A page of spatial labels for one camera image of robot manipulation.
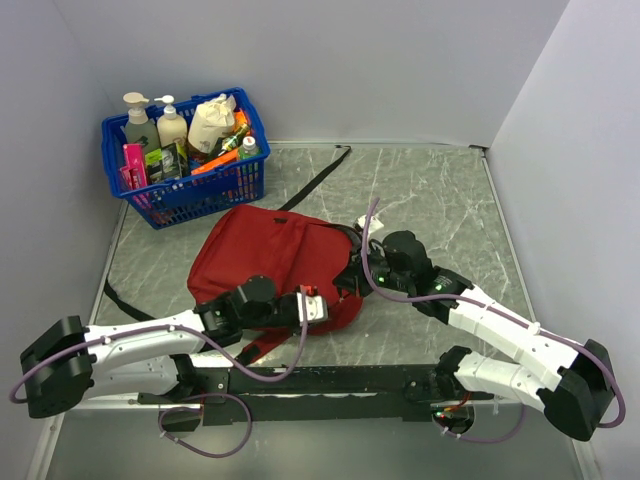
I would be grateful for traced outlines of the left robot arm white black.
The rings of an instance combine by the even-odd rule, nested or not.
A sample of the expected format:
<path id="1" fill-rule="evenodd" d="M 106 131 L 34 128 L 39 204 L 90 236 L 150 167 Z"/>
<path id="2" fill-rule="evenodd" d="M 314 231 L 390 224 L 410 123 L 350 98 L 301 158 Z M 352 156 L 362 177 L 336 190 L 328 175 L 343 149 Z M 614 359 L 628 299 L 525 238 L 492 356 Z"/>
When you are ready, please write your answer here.
<path id="1" fill-rule="evenodd" d="M 191 310 L 118 326 L 85 326 L 79 317 L 57 321 L 20 355 L 23 377 L 11 402 L 33 419 L 67 412 L 86 399 L 127 393 L 184 402 L 212 387 L 192 355 L 238 342 L 246 329 L 285 327 L 306 333 L 327 318 L 314 287 L 279 294 L 275 283 L 254 276 Z"/>

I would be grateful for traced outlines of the red backpack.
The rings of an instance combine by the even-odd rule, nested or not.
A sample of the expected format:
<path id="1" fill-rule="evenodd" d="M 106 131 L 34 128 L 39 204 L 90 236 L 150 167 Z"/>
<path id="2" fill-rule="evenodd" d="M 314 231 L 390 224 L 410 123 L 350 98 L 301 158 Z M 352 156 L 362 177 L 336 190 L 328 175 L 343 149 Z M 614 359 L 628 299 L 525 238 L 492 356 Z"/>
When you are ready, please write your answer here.
<path id="1" fill-rule="evenodd" d="M 325 335 L 347 327 L 362 308 L 364 288 L 353 293 L 333 280 L 351 259 L 355 230 L 293 211 L 347 159 L 344 152 L 277 210 L 240 204 L 221 217 L 201 247 L 187 277 L 197 304 L 216 299 L 254 276 L 270 278 L 278 294 L 300 284 L 327 300 L 329 320 L 310 329 Z"/>

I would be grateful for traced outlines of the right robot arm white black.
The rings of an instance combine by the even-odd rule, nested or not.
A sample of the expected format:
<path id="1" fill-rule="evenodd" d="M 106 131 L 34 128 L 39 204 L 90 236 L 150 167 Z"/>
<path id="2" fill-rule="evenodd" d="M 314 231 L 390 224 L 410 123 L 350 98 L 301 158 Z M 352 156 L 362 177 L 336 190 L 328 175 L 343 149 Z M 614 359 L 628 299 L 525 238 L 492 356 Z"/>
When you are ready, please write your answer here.
<path id="1" fill-rule="evenodd" d="M 448 398 L 487 393 L 542 412 L 560 432 L 588 441 L 604 427 L 603 416 L 616 396 L 609 352 L 599 342 L 583 344 L 555 335 L 512 312 L 462 275 L 431 262 L 410 231 L 383 241 L 350 228 L 352 243 L 345 269 L 334 285 L 366 297 L 411 305 L 427 317 L 467 332 L 496 348 L 505 360 L 466 347 L 440 358 L 438 390 Z"/>

